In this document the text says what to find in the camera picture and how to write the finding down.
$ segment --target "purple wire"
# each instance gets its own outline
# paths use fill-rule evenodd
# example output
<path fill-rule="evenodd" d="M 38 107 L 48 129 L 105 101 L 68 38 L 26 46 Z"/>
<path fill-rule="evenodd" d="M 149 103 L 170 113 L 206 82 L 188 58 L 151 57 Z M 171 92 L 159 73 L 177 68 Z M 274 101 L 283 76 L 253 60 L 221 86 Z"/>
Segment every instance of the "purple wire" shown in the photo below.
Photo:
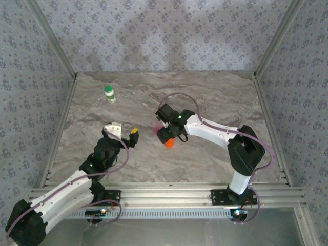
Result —
<path fill-rule="evenodd" d="M 123 162 L 123 164 L 121 166 L 119 166 L 118 168 L 116 169 L 113 169 L 111 171 L 107 171 L 107 172 L 103 172 L 103 173 L 93 173 L 93 174 L 86 174 L 86 175 L 83 175 L 83 176 L 80 176 L 78 178 L 75 178 L 73 179 L 72 181 L 66 183 L 65 185 L 63 185 L 62 187 L 60 187 L 58 190 L 54 191 L 52 194 L 50 194 L 48 197 L 46 197 L 44 200 L 42 200 L 41 202 L 39 202 L 38 204 L 32 206 L 31 208 L 29 208 L 28 210 L 26 210 L 25 212 L 23 212 L 21 215 L 19 215 L 19 217 L 14 221 L 14 223 L 10 226 L 10 228 L 8 229 L 8 232 L 6 234 L 6 238 L 8 239 L 10 237 L 10 233 L 12 231 L 12 229 L 15 227 L 15 225 L 25 216 L 27 215 L 29 212 L 31 212 L 32 210 L 38 208 L 40 206 L 41 203 L 45 203 L 46 201 L 48 201 L 50 198 L 52 198 L 53 196 L 55 196 L 58 192 L 62 191 L 63 189 L 65 189 L 67 186 L 70 186 L 71 184 L 73 184 L 74 182 L 82 179 L 82 178 L 86 178 L 86 177 L 93 177 L 93 176 L 98 176 L 98 175 L 107 175 L 107 174 L 110 174 L 110 173 L 114 173 L 118 170 L 120 170 L 121 168 L 123 168 L 127 163 L 128 163 L 128 160 L 129 160 L 129 149 L 128 147 L 126 146 L 126 144 L 117 136 L 115 136 L 114 134 L 108 132 L 107 133 L 108 135 L 116 138 L 116 140 L 118 140 L 122 145 L 123 147 L 125 148 L 125 150 L 127 151 L 127 158 L 126 160 Z"/>
<path fill-rule="evenodd" d="M 100 203 L 103 203 L 103 202 L 113 202 L 113 203 L 117 204 L 117 205 L 119 206 L 119 213 L 118 213 L 118 215 L 116 216 L 115 219 L 110 220 L 110 221 L 108 221 L 108 222 L 106 222 L 106 223 L 102 221 L 99 225 L 100 225 L 100 226 L 101 226 L 101 225 L 104 226 L 104 225 L 111 224 L 111 223 L 114 223 L 114 222 L 118 221 L 119 217 L 120 217 L 121 214 L 122 214 L 122 206 L 121 206 L 121 204 L 120 204 L 118 201 L 111 200 L 111 199 L 102 200 L 102 201 L 96 201 L 96 202 L 93 202 L 93 203 L 91 203 L 91 204 L 85 205 L 85 206 L 83 206 L 82 208 L 84 208 L 84 207 L 88 207 L 88 206 L 94 206 L 94 205 L 97 205 L 97 204 L 100 204 Z M 98 216 L 95 216 L 95 217 L 92 217 L 92 218 L 90 219 L 90 223 L 92 222 L 93 219 L 101 219 L 101 220 L 103 220 L 103 218 L 98 217 Z"/>
<path fill-rule="evenodd" d="M 164 102 L 169 96 L 173 96 L 173 95 L 183 95 L 183 96 L 186 96 L 186 97 L 188 97 L 189 99 L 191 99 L 191 100 L 195 103 L 195 105 L 196 105 L 196 113 L 197 113 L 197 116 L 198 116 L 200 122 L 202 122 L 205 126 L 208 126 L 208 127 L 210 127 L 210 128 L 213 128 L 213 129 L 216 129 L 216 130 L 219 130 L 219 131 L 227 132 L 227 134 L 228 134 L 228 133 L 233 133 L 233 134 L 241 135 L 241 136 L 244 136 L 244 137 L 248 137 L 248 138 L 250 138 L 250 139 L 252 139 L 252 140 L 258 142 L 260 145 L 262 145 L 262 146 L 268 151 L 268 153 L 269 153 L 269 155 L 270 155 L 270 161 L 269 161 L 269 163 L 266 164 L 266 165 L 264 165 L 264 166 L 262 166 L 262 167 L 259 167 L 259 168 L 254 169 L 253 174 L 252 174 L 252 176 L 251 176 L 251 178 L 250 178 L 249 184 L 251 183 L 251 181 L 252 181 L 252 179 L 253 179 L 253 177 L 254 177 L 254 175 L 256 174 L 257 171 L 259 171 L 259 170 L 261 170 L 261 169 L 264 169 L 264 168 L 267 168 L 268 166 L 270 166 L 272 163 L 275 162 L 276 157 L 275 157 L 274 152 L 273 152 L 273 151 L 271 150 L 271 148 L 270 148 L 265 142 L 263 142 L 262 140 L 260 140 L 260 139 L 258 139 L 258 138 L 256 138 L 256 137 L 254 137 L 254 136 L 252 136 L 252 135 L 249 135 L 249 134 L 247 134 L 247 133 L 238 132 L 238 131 L 234 131 L 234 130 L 226 130 L 225 128 L 221 128 L 221 127 L 213 126 L 213 125 L 207 123 L 206 121 L 204 121 L 204 120 L 202 119 L 202 117 L 201 117 L 200 108 L 199 108 L 199 105 L 198 105 L 197 101 L 196 101 L 194 98 L 192 98 L 190 95 L 188 95 L 188 94 L 185 94 L 185 93 L 182 93 L 182 92 L 174 92 L 174 93 L 171 93 L 171 94 L 165 96 L 165 97 L 160 101 L 158 108 L 161 107 L 161 105 L 163 104 L 163 102 Z M 257 198 L 258 207 L 257 207 L 257 210 L 256 210 L 255 214 L 253 215 L 253 217 L 252 217 L 251 219 L 249 219 L 248 221 L 245 221 L 245 222 L 240 221 L 240 222 L 239 222 L 240 224 L 249 223 L 249 222 L 251 222 L 252 220 L 254 220 L 255 217 L 258 215 L 259 210 L 260 210 L 260 197 L 258 196 L 257 192 L 256 192 L 252 187 L 248 187 L 248 188 L 249 188 L 250 190 L 252 190 L 252 191 L 255 193 L 256 198 Z"/>

